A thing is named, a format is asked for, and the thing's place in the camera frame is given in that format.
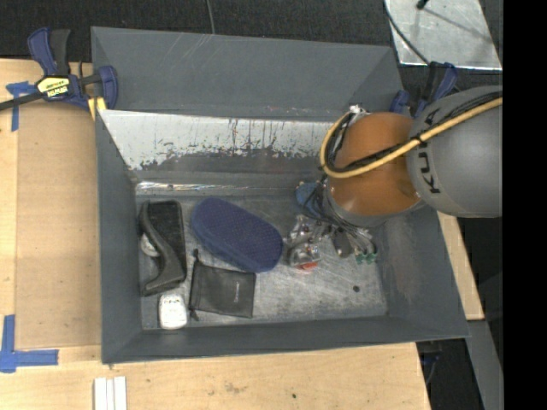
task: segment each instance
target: metal plate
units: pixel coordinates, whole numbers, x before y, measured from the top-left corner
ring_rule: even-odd
[[[401,32],[429,61],[456,67],[502,70],[479,0],[386,0]],[[391,26],[402,64],[425,65]]]

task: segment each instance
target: white object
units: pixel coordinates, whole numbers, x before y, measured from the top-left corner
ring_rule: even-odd
[[[127,410],[126,378],[95,378],[93,381],[94,410]]]
[[[178,293],[160,297],[160,327],[165,330],[177,330],[188,322],[185,300]]]
[[[156,250],[150,239],[146,234],[143,234],[140,238],[140,249],[148,256],[156,258],[160,256],[160,253]]]

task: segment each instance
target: blue tape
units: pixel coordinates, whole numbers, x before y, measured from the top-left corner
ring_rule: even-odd
[[[15,351],[15,315],[3,318],[2,349],[0,350],[0,372],[14,373],[23,366],[56,366],[59,349],[37,351]]]
[[[17,98],[23,94],[32,94],[36,92],[34,85],[25,82],[16,82],[14,84],[7,84],[6,89],[14,98]],[[11,113],[11,131],[15,132],[19,129],[19,107],[14,106]]]

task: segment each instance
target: clamp handle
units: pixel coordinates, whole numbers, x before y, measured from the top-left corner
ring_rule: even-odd
[[[26,41],[34,61],[44,70],[44,76],[69,74],[67,62],[67,41],[70,31],[41,27],[34,31]]]

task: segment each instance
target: electronic component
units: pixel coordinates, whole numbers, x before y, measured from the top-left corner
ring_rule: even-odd
[[[160,296],[160,327],[164,330],[178,330],[188,322],[188,310],[185,300],[178,293]]]

